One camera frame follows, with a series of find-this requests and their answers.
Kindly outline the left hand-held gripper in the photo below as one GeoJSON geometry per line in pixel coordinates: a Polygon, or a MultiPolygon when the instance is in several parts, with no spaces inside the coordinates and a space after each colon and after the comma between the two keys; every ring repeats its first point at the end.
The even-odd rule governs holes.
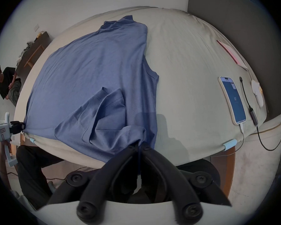
{"type": "MultiPolygon", "coordinates": [[[[7,141],[11,142],[13,135],[21,133],[25,128],[24,122],[11,121],[9,112],[5,113],[4,120],[0,120],[0,142],[7,141]]],[[[4,153],[10,167],[13,167],[18,163],[15,156],[11,156],[8,145],[4,145],[4,153]]]]}

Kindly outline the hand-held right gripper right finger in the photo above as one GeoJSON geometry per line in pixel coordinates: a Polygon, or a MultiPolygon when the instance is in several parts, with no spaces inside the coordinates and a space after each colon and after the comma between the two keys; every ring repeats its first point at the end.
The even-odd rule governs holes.
{"type": "Polygon", "coordinates": [[[203,217],[201,202],[232,207],[209,173],[177,169],[167,158],[146,144],[141,145],[141,162],[161,178],[166,196],[174,207],[178,224],[196,224],[203,217]]]}

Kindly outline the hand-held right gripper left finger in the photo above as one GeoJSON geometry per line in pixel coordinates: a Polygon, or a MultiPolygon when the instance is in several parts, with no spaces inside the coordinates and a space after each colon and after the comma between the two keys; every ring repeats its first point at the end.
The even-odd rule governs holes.
{"type": "Polygon", "coordinates": [[[138,158],[138,145],[132,144],[100,169],[69,173],[47,204],[79,201],[78,218],[85,224],[101,223],[106,200],[126,203],[137,188],[138,158]]]}

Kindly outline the person's left hand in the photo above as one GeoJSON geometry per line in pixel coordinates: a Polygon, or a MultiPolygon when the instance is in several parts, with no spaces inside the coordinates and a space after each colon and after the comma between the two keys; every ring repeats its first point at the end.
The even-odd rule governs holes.
{"type": "Polygon", "coordinates": [[[8,142],[7,140],[0,142],[0,166],[5,165],[5,161],[7,159],[5,154],[5,147],[10,148],[10,142],[8,142]]]}

